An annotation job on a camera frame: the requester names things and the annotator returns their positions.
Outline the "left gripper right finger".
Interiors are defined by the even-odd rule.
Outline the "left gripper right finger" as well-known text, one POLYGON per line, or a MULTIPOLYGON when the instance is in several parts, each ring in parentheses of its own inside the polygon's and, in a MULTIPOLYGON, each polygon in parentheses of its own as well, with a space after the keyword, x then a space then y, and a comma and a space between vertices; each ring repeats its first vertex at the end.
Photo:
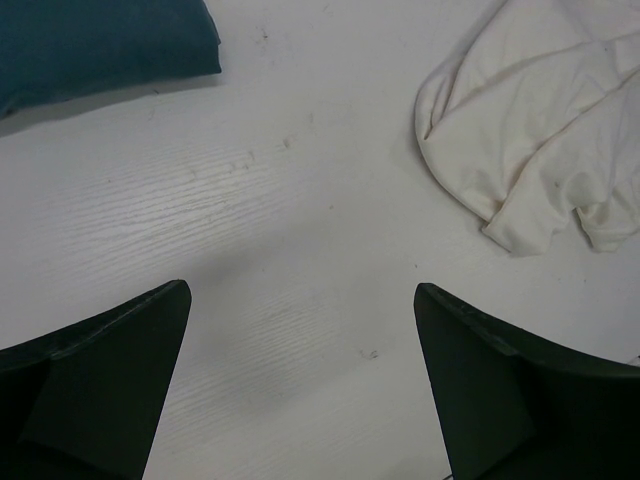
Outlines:
POLYGON ((417 331, 456 479, 635 479, 639 369, 546 340, 424 283, 417 331))

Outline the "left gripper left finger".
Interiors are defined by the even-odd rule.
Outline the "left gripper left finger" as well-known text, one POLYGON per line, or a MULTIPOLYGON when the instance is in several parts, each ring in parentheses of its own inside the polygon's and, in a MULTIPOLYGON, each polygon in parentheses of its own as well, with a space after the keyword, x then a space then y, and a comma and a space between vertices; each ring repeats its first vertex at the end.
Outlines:
POLYGON ((142 478, 190 307, 173 280, 2 350, 2 478, 142 478))

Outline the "white t shirt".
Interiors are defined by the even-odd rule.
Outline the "white t shirt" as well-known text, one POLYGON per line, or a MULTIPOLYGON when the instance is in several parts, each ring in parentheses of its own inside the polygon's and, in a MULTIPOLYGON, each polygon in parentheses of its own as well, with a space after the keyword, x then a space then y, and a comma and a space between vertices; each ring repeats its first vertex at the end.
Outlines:
POLYGON ((639 229, 639 5, 507 1, 428 76, 415 133, 438 183, 517 256, 578 219, 593 249, 639 229))

